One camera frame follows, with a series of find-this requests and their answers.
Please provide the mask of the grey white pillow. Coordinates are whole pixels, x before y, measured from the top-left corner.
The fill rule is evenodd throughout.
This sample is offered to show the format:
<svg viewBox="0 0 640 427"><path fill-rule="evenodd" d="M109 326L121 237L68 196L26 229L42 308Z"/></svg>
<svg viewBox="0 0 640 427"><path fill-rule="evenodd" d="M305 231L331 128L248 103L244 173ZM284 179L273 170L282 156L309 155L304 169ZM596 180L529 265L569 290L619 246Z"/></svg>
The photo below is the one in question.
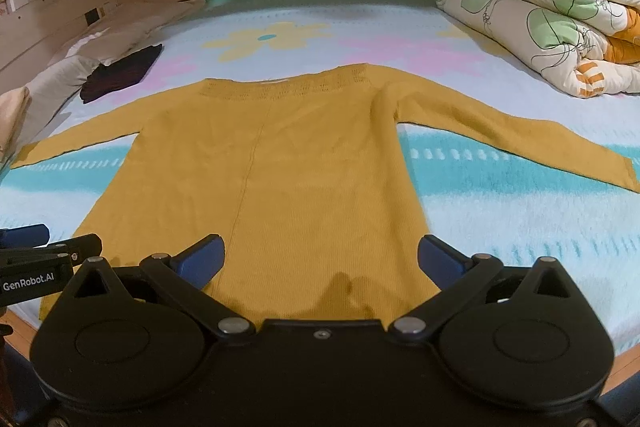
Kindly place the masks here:
<svg viewBox="0 0 640 427"><path fill-rule="evenodd" d="M7 161L49 124L100 66L128 55L152 32L190 15L204 0L123 4L66 43L58 59L23 87L1 95L1 160Z"/></svg>

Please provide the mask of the floral white rolled duvet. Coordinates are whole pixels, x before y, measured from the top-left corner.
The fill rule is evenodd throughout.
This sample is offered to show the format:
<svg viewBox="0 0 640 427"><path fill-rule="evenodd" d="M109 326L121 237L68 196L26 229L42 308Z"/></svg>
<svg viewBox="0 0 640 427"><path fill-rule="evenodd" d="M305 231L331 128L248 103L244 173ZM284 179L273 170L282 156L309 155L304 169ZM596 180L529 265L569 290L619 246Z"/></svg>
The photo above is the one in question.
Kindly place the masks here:
<svg viewBox="0 0 640 427"><path fill-rule="evenodd" d="M436 0L576 98L639 91L639 0Z"/></svg>

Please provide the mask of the folded dark striped garment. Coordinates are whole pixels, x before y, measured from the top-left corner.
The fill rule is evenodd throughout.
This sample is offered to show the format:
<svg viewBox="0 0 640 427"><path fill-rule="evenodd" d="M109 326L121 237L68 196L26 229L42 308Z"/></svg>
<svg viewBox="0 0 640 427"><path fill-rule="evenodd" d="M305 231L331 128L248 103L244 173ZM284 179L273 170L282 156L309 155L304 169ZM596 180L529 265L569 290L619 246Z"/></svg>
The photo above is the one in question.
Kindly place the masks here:
<svg viewBox="0 0 640 427"><path fill-rule="evenodd" d="M82 103L89 104L105 95L138 84L163 52L163 47L161 43L147 46L111 65L100 65L80 89L79 98Z"/></svg>

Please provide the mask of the black wall socket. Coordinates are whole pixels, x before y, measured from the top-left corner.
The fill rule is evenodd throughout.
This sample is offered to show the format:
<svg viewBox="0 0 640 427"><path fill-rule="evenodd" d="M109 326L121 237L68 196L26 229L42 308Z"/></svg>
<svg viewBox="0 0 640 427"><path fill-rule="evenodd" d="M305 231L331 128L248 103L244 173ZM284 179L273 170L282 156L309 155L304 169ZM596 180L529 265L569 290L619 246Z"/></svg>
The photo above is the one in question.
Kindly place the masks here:
<svg viewBox="0 0 640 427"><path fill-rule="evenodd" d="M91 26L100 19L97 9L92 9L89 12L85 12L85 20L88 26Z"/></svg>

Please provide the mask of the mustard yellow knit sweater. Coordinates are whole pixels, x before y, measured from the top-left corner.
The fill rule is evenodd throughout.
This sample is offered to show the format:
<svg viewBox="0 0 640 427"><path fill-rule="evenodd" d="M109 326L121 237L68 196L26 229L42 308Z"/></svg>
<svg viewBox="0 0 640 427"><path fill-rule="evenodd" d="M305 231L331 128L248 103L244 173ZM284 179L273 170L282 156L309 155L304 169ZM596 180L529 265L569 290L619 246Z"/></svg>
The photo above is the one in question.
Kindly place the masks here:
<svg viewBox="0 0 640 427"><path fill-rule="evenodd" d="M206 291L244 317L390 322L437 293L416 260L427 225L401 155L401 122L639 187L629 159L560 124L368 64L271 82L206 79L26 145L15 162L132 135L79 228L100 236L112 265L217 234L226 260Z"/></svg>

